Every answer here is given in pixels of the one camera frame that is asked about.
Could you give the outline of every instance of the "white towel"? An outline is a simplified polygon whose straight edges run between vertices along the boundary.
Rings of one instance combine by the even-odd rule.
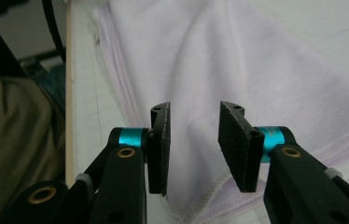
[[[302,41],[262,8],[112,0],[95,12],[129,124],[148,127],[148,109],[171,102],[168,202],[179,223],[225,221],[261,202],[264,177],[255,194],[241,194],[230,177],[217,142],[221,100],[242,105],[254,126],[287,126],[328,166],[349,159],[349,71],[341,69],[349,60],[325,54],[341,49],[312,49],[315,39]]]

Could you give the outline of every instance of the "wall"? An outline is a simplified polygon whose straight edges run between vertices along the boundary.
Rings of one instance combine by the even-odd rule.
[[[62,42],[66,40],[66,3],[52,0]],[[17,59],[55,49],[41,0],[30,0],[0,15],[0,35]]]

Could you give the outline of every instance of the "black cable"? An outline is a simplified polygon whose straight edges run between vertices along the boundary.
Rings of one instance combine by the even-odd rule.
[[[63,47],[61,36],[59,35],[58,25],[55,20],[55,14],[53,12],[52,0],[42,0],[44,14],[46,15],[47,25],[49,26],[49,32],[52,36],[55,48],[61,55],[62,61],[66,63],[66,51]]]

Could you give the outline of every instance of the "fabric fold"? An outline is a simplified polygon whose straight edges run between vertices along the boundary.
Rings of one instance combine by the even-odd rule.
[[[148,126],[148,109],[171,102],[168,201],[179,223],[260,203],[263,179],[254,195],[229,180],[216,140],[221,100],[255,126],[287,126],[322,162],[349,157],[333,145],[349,136],[349,74],[248,1],[110,1],[95,15],[130,124]]]

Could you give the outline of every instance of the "screw hole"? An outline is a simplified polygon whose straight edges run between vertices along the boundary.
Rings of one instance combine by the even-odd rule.
[[[108,214],[108,222],[121,222],[122,219],[124,219],[124,213],[121,211],[113,211]]]
[[[53,186],[43,187],[41,189],[35,190],[29,198],[28,201],[31,204],[40,204],[49,201],[56,194],[56,189]]]
[[[342,212],[339,211],[329,211],[329,215],[332,217],[332,219],[336,220],[340,223],[349,223],[349,218],[344,215]]]
[[[133,148],[123,148],[117,153],[117,155],[121,158],[130,158],[134,153],[135,151]]]
[[[282,152],[289,157],[300,157],[300,152],[292,147],[285,147],[282,149]]]

